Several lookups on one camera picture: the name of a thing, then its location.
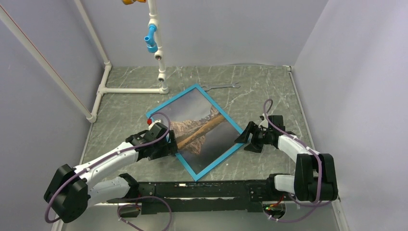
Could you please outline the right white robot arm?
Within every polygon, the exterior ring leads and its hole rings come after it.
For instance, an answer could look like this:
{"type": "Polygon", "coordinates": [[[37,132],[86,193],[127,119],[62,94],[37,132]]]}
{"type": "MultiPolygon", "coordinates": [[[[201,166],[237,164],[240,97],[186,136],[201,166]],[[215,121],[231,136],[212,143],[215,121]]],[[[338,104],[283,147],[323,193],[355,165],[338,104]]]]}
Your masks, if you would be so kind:
{"type": "Polygon", "coordinates": [[[245,143],[244,150],[260,153],[264,145],[272,145],[295,162],[294,174],[270,174],[266,196],[276,200],[291,194],[299,201],[334,201],[338,186],[334,158],[302,143],[295,133],[287,131],[281,115],[261,115],[261,123],[250,121],[235,143],[245,143]]]}

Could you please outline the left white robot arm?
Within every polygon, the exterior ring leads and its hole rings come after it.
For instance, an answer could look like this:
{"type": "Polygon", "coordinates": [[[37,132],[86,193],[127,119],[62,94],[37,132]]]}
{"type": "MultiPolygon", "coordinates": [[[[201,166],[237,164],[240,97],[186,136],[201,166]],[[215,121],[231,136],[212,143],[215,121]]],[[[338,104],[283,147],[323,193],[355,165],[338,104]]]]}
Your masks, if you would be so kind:
{"type": "Polygon", "coordinates": [[[49,218],[50,210],[58,219],[69,223],[98,203],[112,199],[134,201],[140,195],[140,184],[131,175],[123,173],[112,180],[105,178],[141,159],[154,160],[177,152],[174,131],[157,121],[92,161],[75,167],[60,166],[44,194],[48,204],[46,222],[53,222],[49,218]]]}

